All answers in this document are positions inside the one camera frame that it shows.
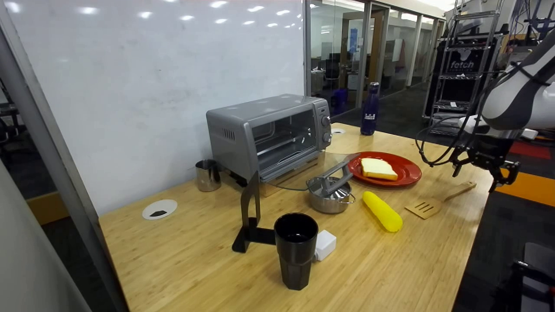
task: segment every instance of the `wooden spatula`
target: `wooden spatula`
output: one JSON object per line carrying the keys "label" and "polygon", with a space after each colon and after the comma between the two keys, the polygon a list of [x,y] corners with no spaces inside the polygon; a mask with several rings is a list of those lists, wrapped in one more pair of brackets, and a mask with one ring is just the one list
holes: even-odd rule
{"label": "wooden spatula", "polygon": [[411,204],[406,204],[406,210],[409,210],[411,213],[418,215],[420,218],[430,218],[432,215],[439,213],[439,208],[442,203],[451,201],[453,197],[468,192],[470,189],[475,187],[475,182],[465,182],[461,185],[456,185],[446,197],[442,197],[440,201],[437,199],[427,199],[427,201],[414,201]]}

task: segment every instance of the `metal bowl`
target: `metal bowl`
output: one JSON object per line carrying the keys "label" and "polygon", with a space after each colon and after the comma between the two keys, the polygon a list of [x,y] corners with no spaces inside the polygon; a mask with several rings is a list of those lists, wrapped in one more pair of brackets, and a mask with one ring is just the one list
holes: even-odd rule
{"label": "metal bowl", "polygon": [[314,178],[307,184],[309,187],[309,204],[321,213],[326,215],[336,215],[347,210],[348,197],[350,197],[350,185],[348,182],[342,184],[335,191],[331,191],[328,196],[324,196],[324,180]]}

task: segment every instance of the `black chair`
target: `black chair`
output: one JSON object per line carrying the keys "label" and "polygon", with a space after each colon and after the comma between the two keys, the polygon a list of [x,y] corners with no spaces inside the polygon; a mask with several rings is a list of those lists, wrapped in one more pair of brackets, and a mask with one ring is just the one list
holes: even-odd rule
{"label": "black chair", "polygon": [[555,249],[525,243],[522,260],[512,265],[492,310],[555,312]]}
{"label": "black chair", "polygon": [[326,61],[326,73],[324,73],[324,90],[333,90],[338,85],[340,76],[340,62]]}
{"label": "black chair", "polygon": [[5,149],[5,145],[10,142],[10,130],[9,126],[3,123],[3,119],[0,118],[0,159],[9,165],[10,163],[10,154]]}

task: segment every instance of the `whiteboard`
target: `whiteboard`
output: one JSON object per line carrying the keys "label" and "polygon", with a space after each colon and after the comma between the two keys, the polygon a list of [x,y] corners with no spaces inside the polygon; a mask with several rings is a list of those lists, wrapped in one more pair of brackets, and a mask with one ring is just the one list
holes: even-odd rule
{"label": "whiteboard", "polygon": [[303,92],[298,0],[12,3],[99,215],[192,178],[211,156],[208,109]]}

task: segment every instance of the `metal rack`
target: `metal rack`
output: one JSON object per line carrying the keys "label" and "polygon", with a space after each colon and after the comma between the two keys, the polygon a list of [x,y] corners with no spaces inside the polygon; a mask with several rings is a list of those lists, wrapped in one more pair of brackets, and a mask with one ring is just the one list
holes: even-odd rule
{"label": "metal rack", "polygon": [[[459,128],[458,119],[480,109],[477,107],[479,95],[492,74],[492,64],[503,36],[496,35],[499,9],[501,0],[498,0],[494,10],[463,14],[456,9],[449,35],[437,43],[435,64],[439,62],[439,67],[435,67],[435,76],[430,80],[428,102],[423,113],[425,118],[435,123],[435,126],[430,126],[430,133],[454,135]],[[461,31],[465,29],[461,21],[477,24],[479,19],[491,19],[487,33],[461,35],[465,33]],[[453,88],[465,97],[449,97]]]}

